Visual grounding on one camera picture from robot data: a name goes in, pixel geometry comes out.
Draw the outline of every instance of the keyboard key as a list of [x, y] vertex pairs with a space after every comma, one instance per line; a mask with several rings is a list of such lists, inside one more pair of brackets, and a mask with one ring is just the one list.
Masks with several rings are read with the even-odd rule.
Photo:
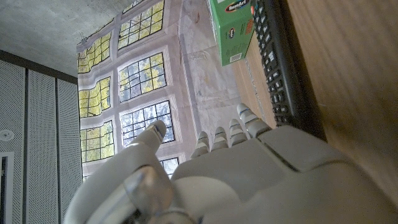
[[277, 81], [277, 82], [275, 83], [275, 87], [276, 87], [276, 88], [282, 87], [282, 80]]
[[284, 93], [279, 93], [279, 94], [278, 94], [278, 100], [279, 100], [279, 102], [285, 101], [285, 95], [284, 95]]
[[282, 107], [280, 108], [280, 112], [282, 112], [282, 113], [287, 113], [287, 106], [282, 106]]

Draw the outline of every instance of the wall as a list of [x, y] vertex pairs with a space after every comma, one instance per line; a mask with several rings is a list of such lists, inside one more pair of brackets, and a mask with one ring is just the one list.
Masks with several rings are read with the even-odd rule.
[[60, 223], [81, 184], [77, 86], [0, 60], [0, 141], [14, 152], [12, 223]]

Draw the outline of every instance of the ceiling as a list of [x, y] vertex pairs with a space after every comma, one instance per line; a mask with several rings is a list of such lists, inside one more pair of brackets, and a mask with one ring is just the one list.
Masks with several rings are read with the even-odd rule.
[[76, 45], [132, 0], [1, 0], [0, 50], [77, 77]]

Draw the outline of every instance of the green box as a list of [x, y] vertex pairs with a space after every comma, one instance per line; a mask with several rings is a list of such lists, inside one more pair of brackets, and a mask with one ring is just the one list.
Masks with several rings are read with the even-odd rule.
[[254, 31], [250, 0], [208, 0], [222, 66], [245, 58]]

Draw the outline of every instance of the robotic hand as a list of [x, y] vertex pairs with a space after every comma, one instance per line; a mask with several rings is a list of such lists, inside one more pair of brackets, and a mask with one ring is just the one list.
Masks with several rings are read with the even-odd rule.
[[152, 123], [86, 180], [64, 223], [398, 223], [394, 204], [327, 143], [290, 126], [271, 129], [246, 105], [211, 150], [201, 132], [171, 180], [155, 153]]

